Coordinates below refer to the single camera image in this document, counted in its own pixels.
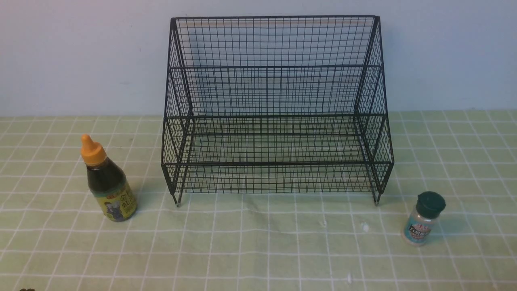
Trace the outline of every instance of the white wall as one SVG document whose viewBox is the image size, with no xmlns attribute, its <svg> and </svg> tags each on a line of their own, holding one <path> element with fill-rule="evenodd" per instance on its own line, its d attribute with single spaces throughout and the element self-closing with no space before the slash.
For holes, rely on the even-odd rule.
<svg viewBox="0 0 517 291">
<path fill-rule="evenodd" d="M 381 16 L 388 108 L 517 108 L 517 2 L 0 0 L 0 115 L 162 114 L 170 17 Z"/>
</svg>

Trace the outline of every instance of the orange bottle cap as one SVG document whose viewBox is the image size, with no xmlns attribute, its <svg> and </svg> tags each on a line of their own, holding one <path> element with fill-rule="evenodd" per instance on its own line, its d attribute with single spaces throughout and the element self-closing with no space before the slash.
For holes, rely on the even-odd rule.
<svg viewBox="0 0 517 291">
<path fill-rule="evenodd" d="M 81 156 L 84 163 L 89 166 L 99 165 L 106 159 L 106 152 L 98 142 L 94 142 L 89 135 L 81 137 L 83 147 L 81 148 Z"/>
</svg>

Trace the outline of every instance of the black wire rack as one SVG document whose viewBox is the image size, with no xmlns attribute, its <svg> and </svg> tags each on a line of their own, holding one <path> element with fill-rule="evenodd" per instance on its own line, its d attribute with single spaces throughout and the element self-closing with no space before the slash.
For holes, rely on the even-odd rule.
<svg viewBox="0 0 517 291">
<path fill-rule="evenodd" d="M 379 17 L 171 20 L 161 164 L 178 206 L 186 191 L 378 204 L 393 163 Z"/>
</svg>

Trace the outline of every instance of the dark green cap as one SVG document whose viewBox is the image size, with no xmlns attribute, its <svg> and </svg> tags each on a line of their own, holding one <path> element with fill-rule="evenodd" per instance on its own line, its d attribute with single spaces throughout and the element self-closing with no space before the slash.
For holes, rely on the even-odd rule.
<svg viewBox="0 0 517 291">
<path fill-rule="evenodd" d="M 438 193 L 427 191 L 418 195 L 417 212 L 427 219 L 435 219 L 445 209 L 445 199 Z"/>
</svg>

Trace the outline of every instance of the spice jar label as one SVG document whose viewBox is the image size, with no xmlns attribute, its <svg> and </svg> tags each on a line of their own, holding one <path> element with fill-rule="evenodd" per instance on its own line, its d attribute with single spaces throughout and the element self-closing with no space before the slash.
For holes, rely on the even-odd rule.
<svg viewBox="0 0 517 291">
<path fill-rule="evenodd" d="M 432 224 L 422 223 L 410 217 L 404 227 L 404 235 L 414 243 L 423 243 L 431 232 L 431 227 Z"/>
</svg>

